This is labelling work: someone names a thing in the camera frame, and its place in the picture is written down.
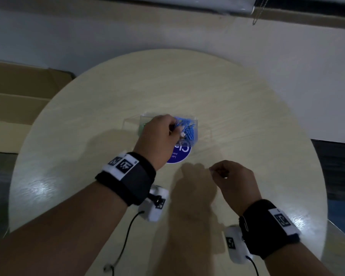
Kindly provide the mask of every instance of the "black wristband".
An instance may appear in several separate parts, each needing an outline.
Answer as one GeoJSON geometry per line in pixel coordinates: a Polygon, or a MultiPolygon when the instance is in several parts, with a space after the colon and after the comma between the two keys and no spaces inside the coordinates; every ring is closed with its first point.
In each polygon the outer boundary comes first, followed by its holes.
{"type": "Polygon", "coordinates": [[[127,154],[115,157],[95,179],[114,191],[128,206],[140,205],[149,194],[156,171],[143,156],[134,152],[127,154]]]}
{"type": "Polygon", "coordinates": [[[239,217],[239,225],[248,250],[263,260],[287,244],[300,242],[300,231],[270,201],[261,199],[239,217]]]}

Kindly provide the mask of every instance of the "clear plastic box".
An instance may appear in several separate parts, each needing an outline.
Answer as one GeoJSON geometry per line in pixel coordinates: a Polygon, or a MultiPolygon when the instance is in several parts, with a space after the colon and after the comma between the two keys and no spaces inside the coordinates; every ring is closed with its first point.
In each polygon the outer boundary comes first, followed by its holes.
{"type": "MultiPolygon", "coordinates": [[[[162,115],[162,114],[158,114],[158,113],[143,113],[140,116],[139,119],[139,128],[138,128],[138,136],[141,135],[144,126],[152,120],[153,117],[157,116],[157,115],[162,115]]],[[[188,136],[182,136],[181,139],[177,142],[177,145],[179,146],[183,146],[183,147],[193,147],[194,144],[196,144],[196,142],[198,141],[198,120],[197,118],[193,117],[193,116],[187,116],[187,115],[173,115],[175,118],[179,119],[179,118],[183,118],[183,119],[190,119],[191,122],[189,125],[193,125],[193,139],[189,139],[188,136]]]]}

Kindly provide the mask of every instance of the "round table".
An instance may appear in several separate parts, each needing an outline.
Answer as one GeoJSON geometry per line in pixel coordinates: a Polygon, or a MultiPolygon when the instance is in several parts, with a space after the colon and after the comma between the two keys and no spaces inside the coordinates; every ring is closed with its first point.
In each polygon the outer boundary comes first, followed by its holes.
{"type": "MultiPolygon", "coordinates": [[[[9,225],[15,230],[94,181],[102,165],[132,150],[144,112],[198,119],[189,156],[158,171],[170,190],[157,223],[137,219],[117,275],[254,275],[230,261],[223,229],[238,224],[207,168],[223,159],[256,174],[264,198],[287,213],[319,258],[327,200],[311,141],[253,71],[189,50],[148,50],[108,60],[60,91],[38,116],[15,165],[9,225]]],[[[122,248],[129,207],[87,275],[103,275],[122,248]]],[[[260,275],[267,271],[255,257],[260,275]]]]}

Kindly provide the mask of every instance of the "blue circular label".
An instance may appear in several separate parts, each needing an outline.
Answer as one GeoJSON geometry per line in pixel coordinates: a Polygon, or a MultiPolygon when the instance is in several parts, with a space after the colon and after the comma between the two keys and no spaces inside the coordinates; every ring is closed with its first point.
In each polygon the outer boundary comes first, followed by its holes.
{"type": "Polygon", "coordinates": [[[172,155],[167,163],[176,164],[183,161],[186,157],[188,157],[191,150],[191,147],[175,145],[174,151],[172,152],[172,155]]]}

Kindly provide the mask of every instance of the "wooden tabletop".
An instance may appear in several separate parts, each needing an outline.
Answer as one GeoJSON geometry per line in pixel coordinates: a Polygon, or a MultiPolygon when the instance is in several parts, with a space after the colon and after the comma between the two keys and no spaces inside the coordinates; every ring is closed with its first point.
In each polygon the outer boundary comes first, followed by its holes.
{"type": "MultiPolygon", "coordinates": [[[[32,126],[14,169],[11,231],[90,184],[102,165],[138,139],[144,112],[198,119],[189,156],[158,171],[170,190],[157,223],[135,220],[116,275],[254,275],[230,261],[223,229],[238,224],[206,170],[228,159],[256,174],[263,198],[287,213],[321,257],[327,200],[313,145],[288,107],[260,79],[226,60],[189,50],[147,50],[108,60],[60,91],[32,126]]],[[[129,207],[87,275],[104,275],[124,243],[129,207]]],[[[255,257],[260,275],[267,275],[255,257]]]]}

